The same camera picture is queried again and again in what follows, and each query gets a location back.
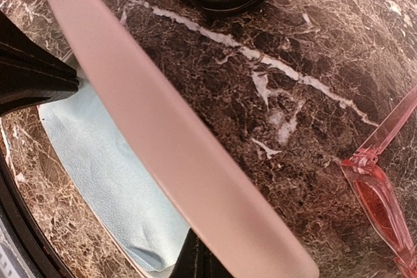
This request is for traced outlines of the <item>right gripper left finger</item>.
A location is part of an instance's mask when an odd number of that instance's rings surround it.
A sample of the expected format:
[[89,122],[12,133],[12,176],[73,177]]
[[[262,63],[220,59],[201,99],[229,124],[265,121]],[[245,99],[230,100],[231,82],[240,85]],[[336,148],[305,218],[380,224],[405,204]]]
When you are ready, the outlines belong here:
[[187,234],[170,278],[204,277],[204,244],[196,234]]

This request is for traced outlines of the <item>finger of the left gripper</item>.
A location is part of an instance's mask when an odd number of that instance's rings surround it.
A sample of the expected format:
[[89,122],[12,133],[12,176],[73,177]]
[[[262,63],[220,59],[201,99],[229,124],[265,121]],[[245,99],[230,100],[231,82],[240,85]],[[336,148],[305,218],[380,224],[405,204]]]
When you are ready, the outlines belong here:
[[1,56],[34,65],[40,71],[62,79],[76,79],[77,72],[27,37],[1,12]]
[[69,98],[78,91],[77,72],[64,65],[38,66],[1,59],[1,115]]

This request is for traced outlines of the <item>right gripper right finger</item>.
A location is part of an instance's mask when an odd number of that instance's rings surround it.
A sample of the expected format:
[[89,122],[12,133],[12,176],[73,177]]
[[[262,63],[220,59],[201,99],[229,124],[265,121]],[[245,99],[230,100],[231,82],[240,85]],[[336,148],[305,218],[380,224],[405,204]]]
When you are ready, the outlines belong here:
[[203,261],[204,278],[233,278],[233,276],[209,249],[205,249]]

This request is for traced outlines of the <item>pink glasses case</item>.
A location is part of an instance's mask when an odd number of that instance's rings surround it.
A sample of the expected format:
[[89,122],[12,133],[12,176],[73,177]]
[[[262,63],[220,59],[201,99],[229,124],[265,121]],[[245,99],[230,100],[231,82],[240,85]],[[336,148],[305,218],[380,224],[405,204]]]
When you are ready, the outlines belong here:
[[318,277],[287,225],[101,0],[48,0],[124,138],[234,277]]

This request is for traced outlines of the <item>light blue cloth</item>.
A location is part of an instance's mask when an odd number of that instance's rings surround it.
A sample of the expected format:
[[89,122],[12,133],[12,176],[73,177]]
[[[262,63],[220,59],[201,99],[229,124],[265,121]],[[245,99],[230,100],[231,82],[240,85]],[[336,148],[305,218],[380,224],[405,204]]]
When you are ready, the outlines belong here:
[[121,249],[151,277],[169,277],[190,227],[133,153],[88,80],[38,108],[65,171]]

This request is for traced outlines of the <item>pink translucent sunglasses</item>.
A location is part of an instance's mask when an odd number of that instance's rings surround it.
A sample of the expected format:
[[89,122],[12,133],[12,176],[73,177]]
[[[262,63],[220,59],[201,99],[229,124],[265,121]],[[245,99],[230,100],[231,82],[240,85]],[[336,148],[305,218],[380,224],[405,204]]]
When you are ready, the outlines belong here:
[[413,88],[355,153],[340,164],[375,232],[395,253],[394,262],[404,277],[416,277],[416,248],[391,182],[377,162],[415,109]]

